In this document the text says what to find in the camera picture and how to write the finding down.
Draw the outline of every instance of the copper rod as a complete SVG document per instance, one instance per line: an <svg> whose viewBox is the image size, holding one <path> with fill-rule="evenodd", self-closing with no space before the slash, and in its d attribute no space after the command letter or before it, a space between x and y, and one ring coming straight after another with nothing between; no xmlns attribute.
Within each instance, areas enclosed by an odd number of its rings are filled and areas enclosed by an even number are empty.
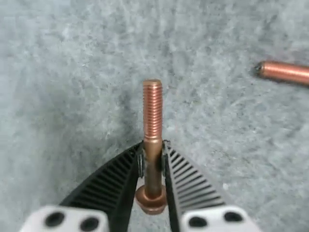
<svg viewBox="0 0 309 232"><path fill-rule="evenodd" d="M162 193L159 167L162 151L162 84L159 80L143 82L143 116L145 149L145 194L157 198Z"/></svg>
<svg viewBox="0 0 309 232"><path fill-rule="evenodd" d="M143 153L145 158L145 185L135 197L141 209L150 215L163 212L167 205L166 190L162 185L162 83L159 80L143 82Z"/></svg>
<svg viewBox="0 0 309 232"><path fill-rule="evenodd" d="M256 67L257 74L269 79L277 79L309 85L309 67L276 61L262 61Z"/></svg>

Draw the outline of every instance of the rod tip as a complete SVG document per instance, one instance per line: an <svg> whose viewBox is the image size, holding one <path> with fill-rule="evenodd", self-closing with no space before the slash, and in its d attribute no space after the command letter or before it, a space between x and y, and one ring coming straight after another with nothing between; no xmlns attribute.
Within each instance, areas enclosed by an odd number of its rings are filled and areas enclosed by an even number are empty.
<svg viewBox="0 0 309 232"><path fill-rule="evenodd" d="M143 85L144 86L161 86L162 83L158 79L149 79L149 80L144 80Z"/></svg>
<svg viewBox="0 0 309 232"><path fill-rule="evenodd" d="M263 72L263 67L264 67L264 62L259 62L258 64L256 64L253 68L253 74L254 75L257 75L257 76L260 76L262 75L262 72Z"/></svg>

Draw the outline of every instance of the carpet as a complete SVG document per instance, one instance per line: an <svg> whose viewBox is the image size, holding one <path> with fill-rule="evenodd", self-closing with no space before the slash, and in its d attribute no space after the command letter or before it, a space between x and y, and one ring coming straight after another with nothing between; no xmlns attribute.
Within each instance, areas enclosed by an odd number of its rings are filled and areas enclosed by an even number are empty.
<svg viewBox="0 0 309 232"><path fill-rule="evenodd" d="M0 231L57 204L142 139L142 81L164 87L163 137L265 232L309 231L309 91L256 78L309 63L305 0L3 0ZM129 231L169 231L134 203Z"/></svg>

